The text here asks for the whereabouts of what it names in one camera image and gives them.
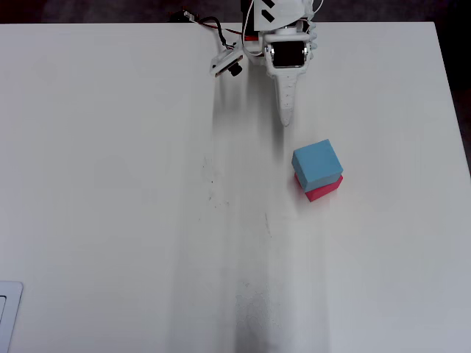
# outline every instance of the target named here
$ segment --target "foam block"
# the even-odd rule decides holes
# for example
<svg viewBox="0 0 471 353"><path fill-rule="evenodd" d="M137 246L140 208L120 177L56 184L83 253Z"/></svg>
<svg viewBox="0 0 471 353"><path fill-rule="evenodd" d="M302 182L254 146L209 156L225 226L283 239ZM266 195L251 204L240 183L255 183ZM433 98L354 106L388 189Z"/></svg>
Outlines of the foam block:
<svg viewBox="0 0 471 353"><path fill-rule="evenodd" d="M310 202L312 202L314 200L317 200L319 197L323 197L324 195L327 195L328 193L331 193L332 191L336 190L339 187L339 185L340 185L340 183L343 179L344 179L344 177L341 175L339 177L339 180L337 180L333 184L329 184L329 185L326 185L326 186L322 186L321 188L308 191L307 193L305 193L305 195L308 197Z"/></svg>
<svg viewBox="0 0 471 353"><path fill-rule="evenodd" d="M333 184L344 171L329 140L295 150L291 164L305 193Z"/></svg>

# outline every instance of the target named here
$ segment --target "white object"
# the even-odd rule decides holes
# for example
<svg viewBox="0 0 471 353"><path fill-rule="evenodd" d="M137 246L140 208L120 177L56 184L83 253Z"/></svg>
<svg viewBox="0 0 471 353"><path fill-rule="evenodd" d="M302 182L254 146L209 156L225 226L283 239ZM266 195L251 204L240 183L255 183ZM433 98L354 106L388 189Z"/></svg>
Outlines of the white object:
<svg viewBox="0 0 471 353"><path fill-rule="evenodd" d="M298 21L301 18L311 20L314 14L319 11L322 3L316 12L312 10L312 6L312 0L252 0L242 31L244 51L250 61L254 65L266 65L267 74L275 80L278 112L283 126L289 125L294 113L297 77L306 72L312 58L311 49L317 47L314 43L316 34L311 32L315 25L309 21L308 33L305 33L302 30L302 21ZM247 45L247 42L244 41L249 14L252 10L254 12L253 27L255 31L258 31L259 36L258 45L255 47L257 53L254 52L253 42L249 42L251 45ZM297 53L292 47L278 46L275 51L272 44L276 42L302 42L305 54L302 63L295 59ZM258 55L262 54L264 54L265 60L260 60ZM293 60L291 63L275 65L275 55L291 56Z"/></svg>
<svg viewBox="0 0 471 353"><path fill-rule="evenodd" d="M242 42L239 41L234 46L234 49L225 49L221 51L216 57L211 60L210 74L218 77L224 72L230 70L230 67L237 65L244 56Z"/></svg>
<svg viewBox="0 0 471 353"><path fill-rule="evenodd" d="M311 3L312 12L312 0L254 0L254 30L272 31L296 22L305 15L308 5L304 2Z"/></svg>
<svg viewBox="0 0 471 353"><path fill-rule="evenodd" d="M0 353L8 353L23 285L0 281Z"/></svg>
<svg viewBox="0 0 471 353"><path fill-rule="evenodd" d="M215 84L198 28L0 26L0 278L28 288L9 353L469 352L434 25L318 24L289 129L264 68ZM311 204L291 156L325 138L344 181Z"/></svg>
<svg viewBox="0 0 471 353"><path fill-rule="evenodd" d="M305 74L311 59L310 36L308 33L297 32L295 28L280 29L274 34L263 36L266 43L265 65L267 74L275 80L277 91L277 106L283 126L288 126L294 113L294 97L296 94L297 77ZM276 42L301 41L305 43L305 61L301 66L292 68L278 68L273 65L277 53L273 48Z"/></svg>

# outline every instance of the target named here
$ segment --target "dark floor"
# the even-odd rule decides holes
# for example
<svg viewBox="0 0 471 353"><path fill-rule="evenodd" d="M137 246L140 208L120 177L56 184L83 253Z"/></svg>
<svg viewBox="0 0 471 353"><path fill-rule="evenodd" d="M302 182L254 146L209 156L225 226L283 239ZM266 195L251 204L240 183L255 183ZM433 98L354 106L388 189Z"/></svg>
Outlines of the dark floor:
<svg viewBox="0 0 471 353"><path fill-rule="evenodd" d="M314 6L320 0L314 0ZM0 0L1 23L167 22L186 6L241 22L240 0ZM471 0L325 0L316 21L433 21L471 166Z"/></svg>

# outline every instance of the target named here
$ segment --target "blue cube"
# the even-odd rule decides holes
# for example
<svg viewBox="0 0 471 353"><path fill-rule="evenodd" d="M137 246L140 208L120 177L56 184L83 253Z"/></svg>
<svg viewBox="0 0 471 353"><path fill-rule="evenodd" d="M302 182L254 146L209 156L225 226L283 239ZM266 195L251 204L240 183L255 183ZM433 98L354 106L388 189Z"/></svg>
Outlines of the blue cube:
<svg viewBox="0 0 471 353"><path fill-rule="evenodd" d="M336 182L344 171L329 140L295 150L291 163L305 193Z"/></svg>

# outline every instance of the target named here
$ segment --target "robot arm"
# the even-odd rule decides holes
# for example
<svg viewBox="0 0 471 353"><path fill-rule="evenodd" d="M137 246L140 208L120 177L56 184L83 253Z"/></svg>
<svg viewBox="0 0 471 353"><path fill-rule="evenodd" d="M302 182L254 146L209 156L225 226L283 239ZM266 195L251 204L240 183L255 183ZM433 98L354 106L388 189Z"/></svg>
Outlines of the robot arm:
<svg viewBox="0 0 471 353"><path fill-rule="evenodd" d="M313 0L241 0L241 43L211 63L215 76L227 69L240 72L237 62L243 54L253 65L265 65L268 76L275 81L278 112L284 126L293 116L297 77L308 70L311 51L316 48L311 19L320 6L316 12L312 6Z"/></svg>

